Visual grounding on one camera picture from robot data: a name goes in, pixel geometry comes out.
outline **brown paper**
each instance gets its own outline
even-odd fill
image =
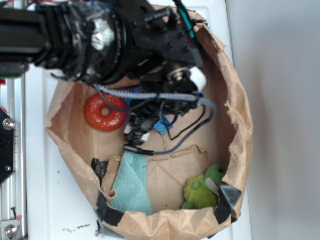
[[[212,236],[231,225],[231,217],[239,218],[249,176],[253,151],[253,123],[246,91],[239,76],[224,53],[225,46],[199,20],[195,27],[203,46],[207,86],[206,98],[217,105],[217,114],[210,124],[200,128],[176,152],[149,157],[147,189],[153,215],[126,212],[118,226],[105,224],[126,239],[198,240]],[[113,86],[123,88],[137,84],[130,80]],[[59,83],[46,120],[46,130],[59,146],[61,155],[70,168],[82,192],[94,209],[102,193],[110,202],[115,197],[112,185],[116,178],[122,146],[126,143],[124,127],[102,133],[88,126],[84,119],[84,105],[95,91],[76,83]],[[172,129],[175,136],[193,123],[202,113],[201,107],[181,117]],[[170,141],[153,131],[143,149],[163,151],[172,148],[178,140]],[[93,158],[110,161],[108,173],[100,180],[91,168]],[[220,163],[227,170],[223,181],[243,192],[232,216],[219,224],[213,208],[179,210],[183,187],[188,179],[205,173],[208,167]]]

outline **red donut toy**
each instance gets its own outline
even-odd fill
[[[118,109],[127,107],[122,98],[103,93],[105,99]],[[104,109],[109,110],[108,115],[104,115]],[[94,129],[102,132],[112,132],[120,128],[126,121],[127,113],[110,109],[99,94],[93,95],[84,106],[84,118]]]

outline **bolt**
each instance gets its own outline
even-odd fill
[[[14,225],[9,225],[5,228],[5,234],[9,238],[13,238],[17,234],[17,228]]]
[[[146,24],[144,25],[144,27],[145,27],[145,29],[147,29],[147,30],[151,30],[151,25],[150,25],[149,23],[146,23]]]
[[[137,21],[132,21],[132,26],[134,26],[135,28],[138,26],[138,23],[137,23]]]
[[[16,123],[11,118],[7,118],[3,121],[2,126],[5,130],[10,131],[15,128]]]
[[[10,172],[10,171],[12,170],[12,167],[11,167],[11,166],[6,166],[6,167],[5,167],[5,170],[6,170],[7,172]]]

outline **microfiber towel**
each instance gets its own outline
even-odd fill
[[[147,157],[126,151],[113,184],[116,197],[110,206],[122,212],[143,212],[152,215],[151,200],[147,191],[147,175]]]

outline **green plush toy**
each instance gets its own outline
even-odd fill
[[[185,188],[182,209],[204,209],[219,204],[218,190],[226,172],[220,164],[212,165],[205,175],[191,178]]]

